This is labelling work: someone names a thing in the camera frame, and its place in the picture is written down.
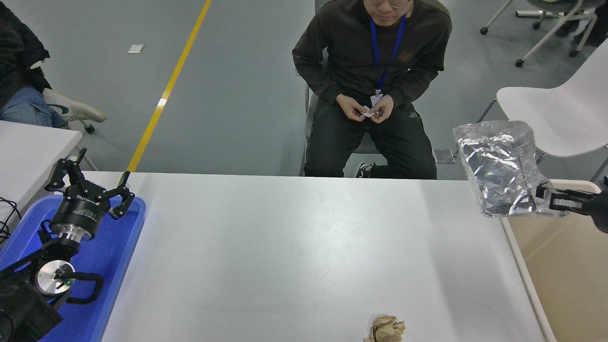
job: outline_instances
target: glasses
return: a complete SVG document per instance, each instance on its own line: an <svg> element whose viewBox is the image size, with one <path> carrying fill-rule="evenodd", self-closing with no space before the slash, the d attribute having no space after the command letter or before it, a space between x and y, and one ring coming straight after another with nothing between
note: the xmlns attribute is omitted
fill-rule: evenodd
<svg viewBox="0 0 608 342"><path fill-rule="evenodd" d="M365 0L365 3L370 6L380 6L384 0ZM396 10L400 10L406 6L408 0L388 0L391 7Z"/></svg>

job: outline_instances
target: metal disc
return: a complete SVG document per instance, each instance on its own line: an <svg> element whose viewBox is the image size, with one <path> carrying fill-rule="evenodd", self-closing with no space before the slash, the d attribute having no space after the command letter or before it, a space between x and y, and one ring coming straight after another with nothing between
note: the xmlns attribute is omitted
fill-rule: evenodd
<svg viewBox="0 0 608 342"><path fill-rule="evenodd" d="M46 263L36 275L36 288L45 295L56 295L67 291L74 283L74 279L54 279L58 272L65 271L74 272L74 266L63 260Z"/></svg>

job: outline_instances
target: robotic arm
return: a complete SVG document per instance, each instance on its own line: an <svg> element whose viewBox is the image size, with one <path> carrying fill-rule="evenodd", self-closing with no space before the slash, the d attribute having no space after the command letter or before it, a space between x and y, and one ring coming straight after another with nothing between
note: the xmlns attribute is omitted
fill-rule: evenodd
<svg viewBox="0 0 608 342"><path fill-rule="evenodd" d="M578 190L550 189L541 185L536 188L536 196L549 199L550 209L591 216L595 226L608 234L608 189L600 194L592 194Z"/></svg>
<svg viewBox="0 0 608 342"><path fill-rule="evenodd" d="M87 304L101 292L101 275L77 272L70 260L81 241L95 238L104 214L123 217L135 195L126 187L129 171L113 190L87 181L80 170L85 153L83 148L76 161L59 159L44 187L62 192L63 200L53 218L40 223L42 247L0 271L0 342L38 341L61 322L57 310L64 303ZM65 174L71 185L63 190ZM110 198L118 195L122 201L112 208ZM92 294L72 297L75 281L95 282Z"/></svg>

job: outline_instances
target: white table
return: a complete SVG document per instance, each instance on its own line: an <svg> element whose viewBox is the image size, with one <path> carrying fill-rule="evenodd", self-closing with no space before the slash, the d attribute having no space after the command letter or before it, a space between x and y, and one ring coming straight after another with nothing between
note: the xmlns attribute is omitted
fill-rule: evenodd
<svg viewBox="0 0 608 342"><path fill-rule="evenodd" d="M85 172L116 186L118 172ZM543 341L498 219L466 181L133 173L147 217L103 337Z"/></svg>
<svg viewBox="0 0 608 342"><path fill-rule="evenodd" d="M51 167L82 138L79 131L0 121L0 196L21 211L48 179ZM0 220L12 208L0 203Z"/></svg>

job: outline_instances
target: crumpled paper ball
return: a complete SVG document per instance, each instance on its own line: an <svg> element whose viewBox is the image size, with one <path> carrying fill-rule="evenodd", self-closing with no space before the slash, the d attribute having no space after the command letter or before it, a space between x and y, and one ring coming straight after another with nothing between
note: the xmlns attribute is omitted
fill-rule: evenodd
<svg viewBox="0 0 608 342"><path fill-rule="evenodd" d="M406 324L397 321L397 317L382 315L374 319L370 328L370 336L364 342L400 342Z"/></svg>

